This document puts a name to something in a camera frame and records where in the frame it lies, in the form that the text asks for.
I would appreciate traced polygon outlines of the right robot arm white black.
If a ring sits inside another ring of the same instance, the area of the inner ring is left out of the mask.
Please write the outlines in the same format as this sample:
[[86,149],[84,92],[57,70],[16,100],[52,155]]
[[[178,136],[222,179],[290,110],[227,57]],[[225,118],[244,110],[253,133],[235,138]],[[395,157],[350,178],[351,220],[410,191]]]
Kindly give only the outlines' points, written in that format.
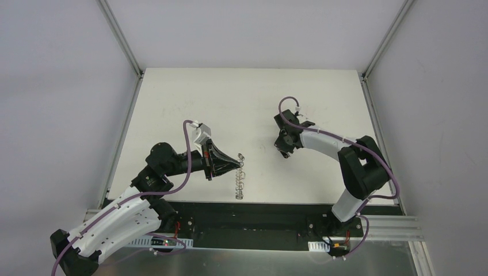
[[274,146],[284,158],[305,148],[339,163],[345,190],[328,211],[326,226],[331,234],[342,235],[367,198],[391,179],[378,145],[370,136],[347,139],[326,133],[311,121],[300,123],[298,113],[289,109],[274,116],[274,120],[279,128]]

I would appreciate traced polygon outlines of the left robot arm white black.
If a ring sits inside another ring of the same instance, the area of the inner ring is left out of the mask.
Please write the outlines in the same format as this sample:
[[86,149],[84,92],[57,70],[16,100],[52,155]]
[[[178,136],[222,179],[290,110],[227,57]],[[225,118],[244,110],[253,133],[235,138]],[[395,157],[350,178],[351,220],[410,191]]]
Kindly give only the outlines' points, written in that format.
[[109,205],[82,225],[50,236],[56,259],[51,274],[60,267],[66,275],[92,275],[113,253],[133,240],[156,230],[170,232],[176,211],[163,199],[173,188],[169,177],[203,171],[211,180],[241,167],[239,162],[204,142],[201,152],[178,154],[168,143],[154,145],[146,167],[130,186]]

